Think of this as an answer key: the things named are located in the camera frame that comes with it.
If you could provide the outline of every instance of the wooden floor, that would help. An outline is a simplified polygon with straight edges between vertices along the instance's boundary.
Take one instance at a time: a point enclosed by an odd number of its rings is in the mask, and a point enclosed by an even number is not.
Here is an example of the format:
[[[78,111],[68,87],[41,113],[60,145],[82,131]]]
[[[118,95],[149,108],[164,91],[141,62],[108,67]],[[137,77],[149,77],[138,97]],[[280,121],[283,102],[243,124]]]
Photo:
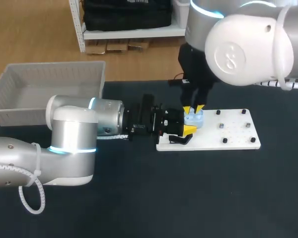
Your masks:
[[[0,74],[8,63],[106,61],[107,81],[163,80],[181,72],[177,40],[161,39],[143,53],[80,53],[68,0],[0,0]]]

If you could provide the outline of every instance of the white cable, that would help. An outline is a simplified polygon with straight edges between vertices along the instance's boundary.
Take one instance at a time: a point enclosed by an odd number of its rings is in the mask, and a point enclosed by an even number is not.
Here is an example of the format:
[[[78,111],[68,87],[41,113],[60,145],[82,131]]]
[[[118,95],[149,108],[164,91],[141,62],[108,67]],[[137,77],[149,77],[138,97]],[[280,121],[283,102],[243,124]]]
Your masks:
[[[98,136],[97,140],[128,139],[128,135]]]
[[[25,201],[24,195],[23,195],[23,191],[22,191],[22,186],[19,186],[19,195],[21,198],[21,202],[23,204],[23,206],[32,214],[40,214],[41,212],[43,212],[44,208],[45,208],[45,193],[44,193],[44,189],[43,189],[43,185],[41,184],[41,182],[39,181],[38,178],[36,178],[36,176],[34,174],[32,174],[31,172],[29,172],[28,170],[16,167],[16,166],[10,166],[10,165],[0,165],[0,170],[10,170],[10,171],[14,171],[17,173],[21,173],[24,174],[26,176],[29,176],[31,179],[33,179],[35,177],[34,182],[36,183],[36,185],[38,186],[39,189],[39,193],[40,193],[40,199],[41,199],[41,206],[39,208],[39,210],[33,210]]]
[[[35,179],[41,175],[40,164],[41,164],[41,146],[37,143],[32,143],[32,145],[36,146],[36,167],[34,171],[34,177],[28,182],[26,187],[29,187],[33,184]]]
[[[256,83],[255,85],[259,85],[259,86],[266,86],[266,87],[277,87],[280,88],[280,83],[276,80],[271,80],[271,81],[267,81],[267,82],[262,82],[262,83]],[[293,89],[298,89],[298,82],[286,82],[286,86],[289,88],[293,88]]]

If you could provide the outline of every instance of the white plastic basket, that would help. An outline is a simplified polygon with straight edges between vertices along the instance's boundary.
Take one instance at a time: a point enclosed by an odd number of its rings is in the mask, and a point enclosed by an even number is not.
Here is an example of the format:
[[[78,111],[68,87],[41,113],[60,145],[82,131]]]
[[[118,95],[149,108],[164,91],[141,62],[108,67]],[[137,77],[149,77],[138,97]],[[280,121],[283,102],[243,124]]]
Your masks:
[[[101,98],[105,62],[9,64],[0,77],[0,125],[43,125],[54,95]]]
[[[189,8],[189,0],[173,0],[173,13],[180,28],[185,29],[187,27]]]

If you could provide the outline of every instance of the blue object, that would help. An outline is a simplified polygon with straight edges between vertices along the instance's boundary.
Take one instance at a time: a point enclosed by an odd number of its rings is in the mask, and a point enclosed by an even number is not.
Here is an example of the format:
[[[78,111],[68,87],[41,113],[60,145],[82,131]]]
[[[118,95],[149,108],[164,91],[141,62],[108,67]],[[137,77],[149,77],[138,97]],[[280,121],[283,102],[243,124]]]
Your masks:
[[[198,129],[203,126],[204,122],[204,114],[203,110],[200,110],[196,114],[194,113],[194,109],[190,108],[189,114],[184,113],[184,124],[185,125],[193,125]]]

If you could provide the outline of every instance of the black table surface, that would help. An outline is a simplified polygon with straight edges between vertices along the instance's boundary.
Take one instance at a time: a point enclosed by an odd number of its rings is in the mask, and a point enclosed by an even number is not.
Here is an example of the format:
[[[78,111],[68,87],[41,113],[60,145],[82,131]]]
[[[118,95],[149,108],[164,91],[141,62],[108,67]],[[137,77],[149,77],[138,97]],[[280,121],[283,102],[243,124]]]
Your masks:
[[[105,83],[103,98],[128,106],[143,93],[180,108],[166,82]],[[1,237],[298,237],[298,90],[217,84],[206,109],[251,111],[261,148],[157,152],[152,138],[98,141],[93,180],[45,186],[29,214],[16,187],[0,188]],[[0,136],[48,147],[46,126],[0,127]],[[36,187],[24,189],[39,207]]]

